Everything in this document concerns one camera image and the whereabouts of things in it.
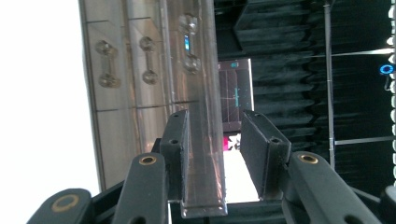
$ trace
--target metal rod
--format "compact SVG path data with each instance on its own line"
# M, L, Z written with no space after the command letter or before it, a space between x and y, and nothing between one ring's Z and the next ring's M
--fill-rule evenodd
M326 67L327 67L327 103L329 109L329 153L330 166L334 169L334 114L332 100L332 22L331 22L331 1L326 0L324 5L324 21L326 35Z
M385 142L385 141L392 141L392 140L396 140L396 136L359 138L359 139L335 141L335 145L341 146L341 145L350 145L350 144L359 144L359 143Z

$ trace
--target clear plastic tube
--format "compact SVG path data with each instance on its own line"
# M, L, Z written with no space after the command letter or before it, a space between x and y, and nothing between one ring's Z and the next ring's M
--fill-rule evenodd
M227 214L213 1L166 0L174 110L189 109L183 217Z

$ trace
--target stainless steel panel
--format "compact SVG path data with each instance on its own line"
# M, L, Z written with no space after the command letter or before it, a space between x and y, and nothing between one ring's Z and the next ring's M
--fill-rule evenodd
M125 45L120 36L120 27L109 21L101 21L87 24L90 55L92 63L92 80L95 92L96 110L126 109L133 106L133 98L130 95L130 73L126 64ZM105 88L100 85L100 78L104 74L104 60L96 50L100 41L106 41L114 49L112 75L120 79L118 88Z
M99 134L106 188L121 182L127 175L131 160L141 153L136 147L131 109L99 112Z
M137 109L141 144L145 152L150 152L157 138L163 137L168 118L165 106Z

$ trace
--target metal surface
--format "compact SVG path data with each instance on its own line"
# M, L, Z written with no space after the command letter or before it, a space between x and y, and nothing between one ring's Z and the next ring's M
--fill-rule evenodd
M381 196L379 213L388 223L396 223L396 187L389 186Z
M335 141L335 145L341 146L341 145L349 145L349 144L385 142L385 141L392 141L392 140L396 140L396 136L339 140L339 141Z
M326 0L324 6L324 20L325 20L325 39L326 39L326 67L327 67L327 104L329 110L329 153L330 166L334 169L334 108L332 97L332 6L331 1Z
M91 194L85 189L66 189L43 202L27 223L92 223L92 215Z
M318 163L301 161L302 155L316 158ZM311 223L380 223L320 156L309 152L292 153L288 171Z
M278 179L289 161L290 141L263 114L246 110L242 120L241 154L259 198L280 200Z
M182 156L189 145L189 112L178 111L171 115L166 124L160 143L161 154L165 157L166 173L169 180L168 200L179 202L182 192Z
M166 221L165 160L158 153L134 158L114 214L113 224L164 224Z

